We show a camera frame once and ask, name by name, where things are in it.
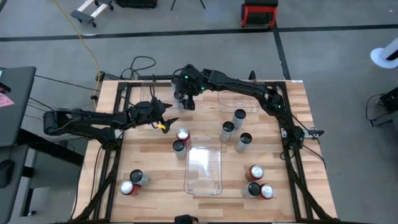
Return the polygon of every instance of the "black desk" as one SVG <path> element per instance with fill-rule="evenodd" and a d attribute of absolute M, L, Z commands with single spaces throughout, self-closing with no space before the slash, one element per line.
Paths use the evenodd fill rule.
<path fill-rule="evenodd" d="M 8 159 L 11 149 L 11 159 L 15 162 L 11 183 L 0 189 L 0 224 L 7 223 L 11 217 L 21 177 L 34 176 L 34 167 L 25 166 L 29 148 L 76 166 L 81 166 L 84 161 L 84 156 L 21 129 L 35 72 L 35 67 L 7 68 L 2 70 L 0 77 L 0 82 L 11 88 L 6 96 L 14 102 L 13 105 L 0 108 L 0 161 Z M 27 216 L 32 194 L 33 189 L 29 186 L 21 216 Z"/>

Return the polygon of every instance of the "wooden table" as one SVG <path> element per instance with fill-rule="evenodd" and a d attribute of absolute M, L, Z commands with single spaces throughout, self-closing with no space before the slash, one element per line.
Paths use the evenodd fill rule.
<path fill-rule="evenodd" d="M 117 85 L 117 81 L 103 83 L 97 111 L 113 112 Z M 286 85 L 293 114 L 306 127 L 312 127 L 313 119 L 304 84 L 286 81 Z M 131 103 L 140 101 L 140 96 L 141 88 L 134 87 Z M 162 101 L 171 101 L 171 87 L 157 88 L 156 96 Z M 233 93 L 232 99 L 240 97 Z M 183 214 L 196 216 L 204 222 L 294 221 L 285 162 L 279 158 L 282 144 L 278 122 L 261 109 L 258 113 L 248 113 L 238 133 L 235 133 L 232 139 L 222 147 L 222 193 L 216 196 L 197 196 L 184 191 L 185 161 L 178 160 L 172 150 L 177 129 L 187 128 L 193 135 L 217 138 L 222 122 L 231 120 L 233 115 L 220 112 L 216 92 L 205 91 L 194 100 L 195 111 L 178 113 L 176 108 L 167 110 L 164 114 L 165 119 L 176 116 L 180 118 L 172 125 L 168 134 L 162 134 L 151 125 L 140 126 L 125 132 L 111 221 L 173 222 L 175 216 Z M 243 132 L 251 133 L 253 142 L 246 152 L 238 154 L 234 150 L 234 144 Z M 320 147 L 316 141 L 305 140 L 304 144 L 320 154 Z M 91 141 L 88 145 L 79 181 L 75 217 L 90 201 L 94 164 L 99 147 L 100 144 L 97 141 Z M 301 155 L 309 191 L 325 211 L 335 217 L 335 206 L 322 161 L 306 149 L 301 150 Z M 100 179 L 103 156 L 104 152 L 101 151 L 96 168 L 95 192 Z M 268 183 L 275 188 L 273 199 L 264 201 L 242 198 L 241 189 L 247 184 L 244 171 L 253 164 L 263 166 L 265 174 L 259 183 Z M 122 195 L 119 191 L 120 183 L 128 179 L 130 172 L 134 169 L 141 169 L 148 173 L 152 178 L 151 183 L 137 196 Z M 104 216 L 107 196 L 108 193 L 105 192 L 99 217 Z M 302 216 L 305 217 L 305 207 L 299 190 L 298 198 Z"/>

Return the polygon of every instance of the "clear plastic container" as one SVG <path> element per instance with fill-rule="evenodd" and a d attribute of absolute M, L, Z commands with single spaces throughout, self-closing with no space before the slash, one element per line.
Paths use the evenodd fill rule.
<path fill-rule="evenodd" d="M 184 191 L 192 195 L 218 195 L 221 180 L 221 147 L 219 139 L 197 137 L 187 142 Z"/>
<path fill-rule="evenodd" d="M 225 113 L 234 113 L 237 109 L 243 109 L 247 113 L 257 113 L 259 102 L 252 96 L 246 96 L 231 91 L 218 92 L 219 110 Z"/>
<path fill-rule="evenodd" d="M 161 100 L 163 103 L 168 103 L 173 105 L 171 108 L 177 107 L 177 102 L 174 100 L 174 96 L 172 94 L 171 83 L 165 82 L 153 82 L 153 81 L 144 81 L 141 85 L 141 97 L 140 101 L 151 101 L 152 95 L 150 93 L 150 88 L 153 87 L 155 90 L 155 96 Z"/>

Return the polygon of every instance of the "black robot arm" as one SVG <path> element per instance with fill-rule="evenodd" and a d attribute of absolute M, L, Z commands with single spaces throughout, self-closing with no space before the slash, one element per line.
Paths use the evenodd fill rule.
<path fill-rule="evenodd" d="M 91 111 L 53 110 L 43 115 L 44 133 L 51 136 L 73 134 L 88 139 L 97 139 L 103 149 L 115 150 L 120 146 L 115 130 L 127 130 L 140 125 L 160 123 L 163 133 L 170 130 L 170 125 L 178 118 L 164 121 L 163 113 L 172 105 L 163 103 L 156 97 L 151 102 L 143 101 L 128 110 L 115 114 L 97 113 Z M 109 127 L 96 128 L 92 124 Z"/>
<path fill-rule="evenodd" d="M 305 134 L 299 126 L 294 125 L 290 112 L 285 108 L 283 97 L 264 84 L 233 79 L 216 70 L 204 69 L 200 72 L 193 65 L 186 65 L 180 74 L 172 79 L 172 83 L 175 85 L 175 91 L 183 95 L 182 104 L 186 110 L 195 109 L 193 96 L 198 96 L 205 90 L 229 90 L 253 96 L 258 100 L 261 108 L 267 114 L 275 116 L 282 128 L 286 130 L 287 138 L 284 144 L 297 149 L 303 146 Z"/>

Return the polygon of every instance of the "yellow object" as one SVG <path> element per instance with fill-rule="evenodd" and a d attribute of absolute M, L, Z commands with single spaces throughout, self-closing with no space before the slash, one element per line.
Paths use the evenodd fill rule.
<path fill-rule="evenodd" d="M 87 45 L 85 44 L 83 38 L 81 38 L 81 35 L 79 33 L 79 31 L 77 31 L 75 25 L 73 25 L 73 22 L 69 19 L 69 17 L 65 14 L 65 12 L 63 11 L 63 9 L 61 8 L 61 6 L 58 4 L 57 0 L 53 0 L 55 5 L 58 7 L 58 9 L 62 12 L 63 16 L 65 16 L 65 18 L 68 19 L 70 25 L 72 25 L 73 29 L 75 30 L 75 32 L 77 33 L 77 36 L 79 36 L 79 39 L 81 41 L 81 43 L 85 46 L 85 48 L 89 51 L 89 53 L 91 54 L 91 56 L 93 57 L 95 64 L 97 66 L 98 69 L 98 80 L 97 80 L 97 85 L 95 86 L 95 91 L 94 91 L 94 95 L 96 95 L 96 92 L 98 90 L 98 85 L 100 84 L 100 75 L 101 75 L 101 69 L 100 69 L 100 65 L 98 64 L 97 59 L 95 58 L 94 54 L 92 53 L 92 51 L 87 47 Z M 95 104 L 95 100 L 93 100 L 94 103 L 94 108 L 97 109 L 97 105 Z"/>
<path fill-rule="evenodd" d="M 157 127 L 158 127 L 158 128 L 162 128 L 163 130 L 166 129 L 166 126 L 164 126 L 163 124 L 158 124 Z"/>

